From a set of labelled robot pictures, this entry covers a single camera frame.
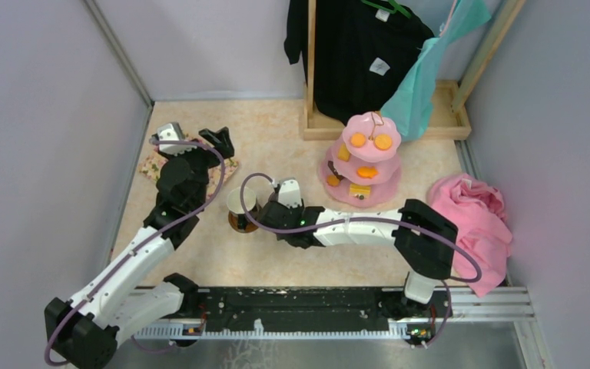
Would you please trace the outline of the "black mug white inside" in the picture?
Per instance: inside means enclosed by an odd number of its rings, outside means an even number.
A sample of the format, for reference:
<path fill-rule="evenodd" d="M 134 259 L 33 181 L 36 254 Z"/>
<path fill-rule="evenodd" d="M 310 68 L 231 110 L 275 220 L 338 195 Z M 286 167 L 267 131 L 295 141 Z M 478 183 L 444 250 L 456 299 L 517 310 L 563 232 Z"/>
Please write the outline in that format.
<path fill-rule="evenodd" d="M 228 213 L 233 212 L 235 214 L 246 215 L 247 211 L 250 215 L 256 216 L 260 210 L 260 206 L 257 202 L 257 195 L 250 188 L 245 188 L 244 193 L 241 193 L 241 188 L 231 190 L 227 195 L 226 205 Z"/>

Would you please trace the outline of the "brown round coaster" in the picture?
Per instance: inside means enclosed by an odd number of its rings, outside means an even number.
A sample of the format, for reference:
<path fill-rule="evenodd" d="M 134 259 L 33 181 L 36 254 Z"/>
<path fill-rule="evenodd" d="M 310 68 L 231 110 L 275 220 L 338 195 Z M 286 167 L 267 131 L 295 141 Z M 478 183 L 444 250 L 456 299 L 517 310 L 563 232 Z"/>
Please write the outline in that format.
<path fill-rule="evenodd" d="M 235 214 L 233 212 L 229 212 L 227 220 L 232 229 L 239 233 L 251 233 L 258 229 L 254 223 L 248 220 L 245 214 Z"/>

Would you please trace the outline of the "orange flower-shaped cookie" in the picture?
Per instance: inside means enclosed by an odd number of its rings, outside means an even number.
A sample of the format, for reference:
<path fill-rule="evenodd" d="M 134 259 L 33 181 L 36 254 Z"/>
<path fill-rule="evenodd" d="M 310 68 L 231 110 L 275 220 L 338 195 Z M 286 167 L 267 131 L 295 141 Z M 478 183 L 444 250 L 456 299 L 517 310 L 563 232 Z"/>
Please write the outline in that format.
<path fill-rule="evenodd" d="M 330 186 L 330 187 L 337 187 L 340 185 L 340 179 L 335 176 L 335 175 L 328 175 L 326 177 L 326 183 Z"/>

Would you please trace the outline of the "floral rectangular tray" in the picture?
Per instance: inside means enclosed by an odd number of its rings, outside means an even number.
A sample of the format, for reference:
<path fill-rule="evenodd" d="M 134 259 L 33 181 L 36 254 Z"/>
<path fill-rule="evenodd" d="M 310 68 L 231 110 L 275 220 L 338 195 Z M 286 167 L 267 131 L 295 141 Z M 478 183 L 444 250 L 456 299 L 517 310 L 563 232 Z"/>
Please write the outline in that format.
<path fill-rule="evenodd" d="M 145 174 L 148 178 L 153 179 L 155 184 L 157 182 L 157 180 L 159 179 L 159 174 L 160 174 L 160 170 L 161 167 L 164 165 L 164 163 L 166 162 L 166 160 L 164 158 L 162 158 L 159 153 L 157 152 L 157 147 L 156 144 L 159 144 L 159 141 L 156 141 L 153 138 L 154 135 L 151 136 L 151 143 L 152 145 L 155 146 L 155 155 L 154 157 L 150 160 L 147 161 L 147 163 L 143 164 L 141 166 L 140 172 Z M 211 171 L 217 171 L 218 172 L 218 178 L 220 180 L 224 180 L 227 177 L 227 166 L 229 164 L 231 164 L 234 168 L 237 167 L 237 163 L 232 159 L 232 158 L 223 158 L 221 156 L 221 154 L 219 154 L 214 148 L 212 148 L 209 145 L 206 145 L 204 143 L 202 143 L 201 141 L 199 141 L 198 139 L 194 139 L 194 140 L 188 140 L 188 145 L 195 145 L 197 146 L 197 148 L 203 148 L 203 149 L 207 149 L 207 150 L 211 150 L 213 153 L 215 153 L 221 160 L 224 160 L 224 163 L 220 165 L 220 168 L 213 168 L 209 171 L 209 173 Z"/>

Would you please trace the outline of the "chocolate triangle cake slice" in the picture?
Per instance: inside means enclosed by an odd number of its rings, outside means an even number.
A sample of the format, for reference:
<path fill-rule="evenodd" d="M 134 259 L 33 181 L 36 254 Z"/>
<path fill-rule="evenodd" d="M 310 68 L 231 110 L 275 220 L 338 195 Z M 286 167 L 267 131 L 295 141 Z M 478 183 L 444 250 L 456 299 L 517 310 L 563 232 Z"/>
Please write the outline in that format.
<path fill-rule="evenodd" d="M 339 178 L 340 180 L 344 179 L 344 177 L 336 170 L 333 161 L 328 161 L 327 166 L 336 178 Z"/>

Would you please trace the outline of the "yellow layered cake slice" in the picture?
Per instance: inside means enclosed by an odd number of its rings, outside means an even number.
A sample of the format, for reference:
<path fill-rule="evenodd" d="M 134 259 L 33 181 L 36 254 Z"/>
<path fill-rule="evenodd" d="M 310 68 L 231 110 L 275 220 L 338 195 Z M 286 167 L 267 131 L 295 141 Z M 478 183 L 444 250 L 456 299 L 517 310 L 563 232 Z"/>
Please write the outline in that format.
<path fill-rule="evenodd" d="M 371 187 L 352 183 L 349 186 L 349 195 L 359 200 L 365 200 L 371 195 Z"/>

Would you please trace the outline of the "yellow rectangular biscuit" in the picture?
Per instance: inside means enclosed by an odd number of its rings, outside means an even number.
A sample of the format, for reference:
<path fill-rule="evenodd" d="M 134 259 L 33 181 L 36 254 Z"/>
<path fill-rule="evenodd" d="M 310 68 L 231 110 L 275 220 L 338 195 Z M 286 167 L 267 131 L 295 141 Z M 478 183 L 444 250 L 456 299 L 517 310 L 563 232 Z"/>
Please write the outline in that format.
<path fill-rule="evenodd" d="M 351 158 L 350 151 L 348 150 L 347 146 L 344 143 L 340 143 L 337 151 L 336 157 L 341 161 L 349 161 Z"/>

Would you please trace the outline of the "orange fish-shaped cake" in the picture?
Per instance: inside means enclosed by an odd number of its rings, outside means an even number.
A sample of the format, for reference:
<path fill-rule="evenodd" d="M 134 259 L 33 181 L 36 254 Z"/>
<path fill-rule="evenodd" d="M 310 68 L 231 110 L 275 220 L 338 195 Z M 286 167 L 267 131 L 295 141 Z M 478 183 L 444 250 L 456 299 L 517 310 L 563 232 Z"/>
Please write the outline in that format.
<path fill-rule="evenodd" d="M 360 178 L 372 179 L 372 178 L 375 178 L 376 176 L 378 176 L 379 172 L 375 167 L 359 167 L 356 170 L 356 174 Z"/>

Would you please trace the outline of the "round orange cookie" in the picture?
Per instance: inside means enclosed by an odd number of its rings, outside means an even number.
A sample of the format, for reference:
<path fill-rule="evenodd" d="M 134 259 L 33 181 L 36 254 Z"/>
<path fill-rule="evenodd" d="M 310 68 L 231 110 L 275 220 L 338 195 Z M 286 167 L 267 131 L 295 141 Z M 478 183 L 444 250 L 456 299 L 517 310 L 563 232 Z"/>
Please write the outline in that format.
<path fill-rule="evenodd" d="M 355 148 L 362 148 L 368 141 L 368 138 L 360 132 L 354 133 L 350 137 L 350 144 Z"/>

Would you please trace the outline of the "round dotted biscuit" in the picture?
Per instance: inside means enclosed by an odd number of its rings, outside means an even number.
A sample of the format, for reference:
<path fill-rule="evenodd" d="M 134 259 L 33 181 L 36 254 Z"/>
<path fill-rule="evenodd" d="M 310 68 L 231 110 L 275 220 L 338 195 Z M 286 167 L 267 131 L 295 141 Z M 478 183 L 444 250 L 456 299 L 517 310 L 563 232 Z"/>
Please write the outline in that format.
<path fill-rule="evenodd" d="M 380 134 L 374 137 L 373 144 L 381 151 L 388 151 L 393 146 L 393 140 L 387 134 Z"/>

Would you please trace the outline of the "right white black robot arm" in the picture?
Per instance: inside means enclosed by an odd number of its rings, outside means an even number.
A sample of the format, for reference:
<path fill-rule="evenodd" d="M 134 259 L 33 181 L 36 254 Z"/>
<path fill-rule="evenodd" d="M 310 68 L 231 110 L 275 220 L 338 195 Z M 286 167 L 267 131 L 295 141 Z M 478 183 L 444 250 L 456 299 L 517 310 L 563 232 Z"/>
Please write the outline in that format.
<path fill-rule="evenodd" d="M 396 249 L 411 272 L 403 287 L 403 310 L 423 316 L 440 281 L 449 279 L 458 227 L 424 202 L 409 199 L 400 209 L 376 213 L 333 211 L 321 206 L 288 208 L 270 200 L 258 222 L 296 248 L 343 244 Z"/>

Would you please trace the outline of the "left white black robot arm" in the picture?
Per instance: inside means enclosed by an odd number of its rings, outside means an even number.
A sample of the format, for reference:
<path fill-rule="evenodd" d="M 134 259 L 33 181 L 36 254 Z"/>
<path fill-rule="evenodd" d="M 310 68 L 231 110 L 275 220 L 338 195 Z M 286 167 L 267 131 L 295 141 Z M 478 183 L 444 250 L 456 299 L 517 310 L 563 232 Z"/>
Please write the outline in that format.
<path fill-rule="evenodd" d="M 213 194 L 207 194 L 209 170 L 225 171 L 225 161 L 235 154 L 230 131 L 204 128 L 198 134 L 187 140 L 180 125 L 171 122 L 151 136 L 150 143 L 166 160 L 156 182 L 154 207 L 128 246 L 97 277 L 68 299 L 48 303 L 48 366 L 103 368 L 143 327 L 173 313 L 182 318 L 197 313 L 197 285 L 180 274 L 170 275 L 140 297 L 129 295 L 184 243 L 222 188 L 217 184 Z"/>

